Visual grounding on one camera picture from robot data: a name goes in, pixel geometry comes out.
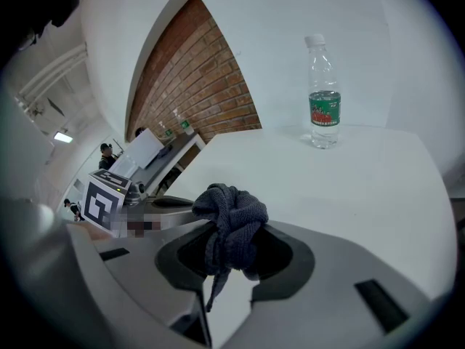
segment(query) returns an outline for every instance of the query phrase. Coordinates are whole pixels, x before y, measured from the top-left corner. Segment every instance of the desk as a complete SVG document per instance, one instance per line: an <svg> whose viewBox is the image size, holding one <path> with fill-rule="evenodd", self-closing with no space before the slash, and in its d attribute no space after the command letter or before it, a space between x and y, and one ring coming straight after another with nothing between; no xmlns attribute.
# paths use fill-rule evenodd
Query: desk
<svg viewBox="0 0 465 349"><path fill-rule="evenodd" d="M271 220L364 246L433 300L449 292L456 233L445 186L418 136L342 127L318 150L302 130L217 135L166 195L195 200L213 182L247 190Z"/></svg>
<svg viewBox="0 0 465 349"><path fill-rule="evenodd" d="M130 177L132 182L142 182L149 195L193 145L197 145L200 150L205 147L205 142L197 132L192 135L183 133L169 144L172 149L165 156L153 159L145 169L139 168Z"/></svg>

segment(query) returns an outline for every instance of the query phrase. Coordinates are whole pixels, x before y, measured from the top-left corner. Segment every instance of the person wearing black cap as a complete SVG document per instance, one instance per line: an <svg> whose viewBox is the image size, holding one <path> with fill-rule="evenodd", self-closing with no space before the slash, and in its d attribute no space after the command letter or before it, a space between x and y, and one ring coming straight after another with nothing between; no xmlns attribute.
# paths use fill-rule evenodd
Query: person wearing black cap
<svg viewBox="0 0 465 349"><path fill-rule="evenodd" d="M100 145L100 151L102 152L102 158L99 162L99 169L109 170L116 161L116 159L113 158L113 149L111 148L111 145L103 143Z"/></svg>
<svg viewBox="0 0 465 349"><path fill-rule="evenodd" d="M68 206L72 213L74 213L75 221L85 221L79 212L79 206L76 203L71 203L68 198L65 199L65 206Z"/></svg>

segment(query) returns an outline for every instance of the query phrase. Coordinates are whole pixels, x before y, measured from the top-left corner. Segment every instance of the gray desk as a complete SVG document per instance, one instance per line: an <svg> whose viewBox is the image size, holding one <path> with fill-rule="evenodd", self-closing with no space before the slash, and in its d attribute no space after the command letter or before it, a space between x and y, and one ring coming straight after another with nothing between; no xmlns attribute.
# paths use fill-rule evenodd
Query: gray desk
<svg viewBox="0 0 465 349"><path fill-rule="evenodd" d="M154 158L145 169L139 168L131 176L132 182L142 182L145 185L149 195L193 145L197 145L202 150L205 142L195 132L190 136L183 133L172 140L169 145L172 149L165 156Z"/></svg>

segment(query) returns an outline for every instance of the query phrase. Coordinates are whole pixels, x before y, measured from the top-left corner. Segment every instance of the dark knitted fabric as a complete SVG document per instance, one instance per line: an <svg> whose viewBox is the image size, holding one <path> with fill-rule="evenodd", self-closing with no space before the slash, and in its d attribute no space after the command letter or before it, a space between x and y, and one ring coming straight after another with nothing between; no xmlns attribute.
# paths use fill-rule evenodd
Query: dark knitted fabric
<svg viewBox="0 0 465 349"><path fill-rule="evenodd" d="M223 290L231 268L244 270L246 276L256 257L251 240L256 231L268 221L267 207L248 191L222 183L211 184L194 202L193 214L217 224L205 250L206 272L214 282L206 311L211 310L214 298Z"/></svg>

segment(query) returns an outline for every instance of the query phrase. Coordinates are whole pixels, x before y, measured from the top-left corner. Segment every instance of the white bottle cap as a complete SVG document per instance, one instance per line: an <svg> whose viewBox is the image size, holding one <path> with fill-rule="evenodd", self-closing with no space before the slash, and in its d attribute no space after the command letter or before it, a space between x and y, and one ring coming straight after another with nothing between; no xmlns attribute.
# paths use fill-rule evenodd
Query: white bottle cap
<svg viewBox="0 0 465 349"><path fill-rule="evenodd" d="M325 38L321 33L305 36L305 44L307 45L307 48L313 47L315 45L325 45Z"/></svg>

